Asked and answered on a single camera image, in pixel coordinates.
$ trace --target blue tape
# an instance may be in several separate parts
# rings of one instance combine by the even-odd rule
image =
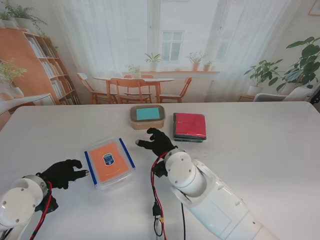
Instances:
[[[130,156],[130,154],[129,154],[129,152],[128,152],[125,144],[124,144],[124,141],[122,141],[121,138],[119,138],[119,141],[120,141],[120,143],[121,143],[121,145],[122,145],[122,147],[123,147],[123,149],[124,149],[124,151],[125,151],[125,154],[127,155],[128,159],[129,159],[129,161],[130,161],[130,163],[131,163],[131,166],[135,169],[136,166],[135,166],[135,164],[134,164],[134,161],[132,161],[132,158],[131,158],[131,156]]]
[[[89,166],[89,170],[90,170],[90,173],[91,173],[91,177],[92,177],[92,180],[93,180],[93,184],[94,184],[94,186],[96,187],[96,186],[97,186],[97,180],[96,180],[94,171],[93,171],[92,166],[91,166],[91,163],[90,163],[90,159],[89,159],[88,152],[85,151],[85,152],[84,152],[84,155],[85,155],[85,158],[86,158],[86,162],[88,163],[88,166]]]

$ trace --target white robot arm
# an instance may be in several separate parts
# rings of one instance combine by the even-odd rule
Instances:
[[[246,204],[202,162],[175,148],[165,158],[171,190],[221,240],[279,240]]]
[[[0,233],[13,229],[6,240],[20,239],[36,206],[47,193],[48,188],[42,178],[28,175],[14,182],[12,188],[0,196]]]

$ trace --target white table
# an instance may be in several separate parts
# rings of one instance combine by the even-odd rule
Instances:
[[[320,114],[307,102],[167,103],[169,136],[174,112],[205,114],[207,142],[176,142],[203,161],[281,240],[319,239]],[[90,176],[54,189],[59,208],[50,213],[36,239],[153,240],[154,203],[150,168],[155,156],[137,147],[148,139],[133,130],[129,104],[27,106],[0,132],[0,193],[14,180],[55,162],[79,159],[86,146],[122,137],[136,165],[134,180],[113,191],[93,187]],[[169,181],[156,179],[169,240],[182,240],[179,202]],[[186,210],[187,239],[217,240]],[[29,239],[37,212],[23,239]]]
[[[94,77],[94,79],[103,80],[106,81],[106,94],[109,100],[109,103],[111,103],[111,95],[110,95],[110,77]],[[142,78],[145,80],[145,84],[147,86],[155,86],[155,96],[156,96],[156,102],[160,103],[160,94],[161,94],[161,83],[165,82],[172,82],[176,79],[174,78]]]

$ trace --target food container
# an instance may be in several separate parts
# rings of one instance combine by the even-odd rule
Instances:
[[[135,164],[121,138],[98,142],[84,152],[97,189],[108,189],[129,179]]]
[[[130,109],[130,119],[135,130],[160,129],[165,124],[166,113],[160,105],[140,105]]]

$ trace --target red cable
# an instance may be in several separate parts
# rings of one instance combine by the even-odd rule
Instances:
[[[163,153],[161,156],[159,156],[153,163],[152,167],[151,167],[151,173],[150,173],[150,179],[151,179],[151,185],[154,189],[154,195],[156,197],[157,202],[159,203],[159,207],[161,210],[161,217],[164,218],[164,211],[161,205],[161,202],[159,200],[158,194],[157,194],[157,190],[155,188],[155,174],[153,172],[154,167],[156,166],[156,164],[158,163],[158,161],[163,158],[168,152]],[[162,230],[163,230],[163,236],[164,236],[164,240],[167,240],[167,236],[166,236],[166,231],[165,231],[165,223],[161,222],[162,225]]]
[[[46,217],[46,214],[47,214],[47,211],[49,209],[49,206],[50,206],[50,202],[51,202],[51,191],[52,191],[52,183],[51,182],[47,182],[49,184],[49,192],[50,192],[50,195],[48,197],[48,202],[46,203],[46,206],[45,206],[45,209],[41,215],[41,218],[40,218],[40,221],[38,223],[38,225],[36,226],[35,230],[33,231],[33,234],[31,235],[30,239],[29,240],[33,240],[37,234],[37,232],[39,231],[41,225],[44,223],[44,220],[45,220],[45,217]]]

